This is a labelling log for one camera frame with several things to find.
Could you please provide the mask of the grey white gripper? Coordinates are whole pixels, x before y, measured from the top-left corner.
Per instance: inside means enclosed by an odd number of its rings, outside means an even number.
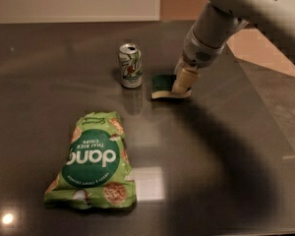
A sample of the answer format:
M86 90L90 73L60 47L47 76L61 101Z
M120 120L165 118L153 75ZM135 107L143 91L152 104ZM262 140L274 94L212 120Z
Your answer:
M186 63L192 67L208 67L222 53L225 43L225 37L218 42L216 47L203 43L197 39L194 29L190 29L183 42L182 56L179 57L174 69L176 79L172 92L185 93L200 76L196 70L184 68Z

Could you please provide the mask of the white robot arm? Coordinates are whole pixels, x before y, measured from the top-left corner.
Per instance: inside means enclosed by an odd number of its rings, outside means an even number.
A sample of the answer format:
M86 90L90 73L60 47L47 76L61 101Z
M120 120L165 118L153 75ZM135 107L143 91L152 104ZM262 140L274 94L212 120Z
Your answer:
M172 92L185 93L226 41L253 24L295 65L295 0L208 0L187 33Z

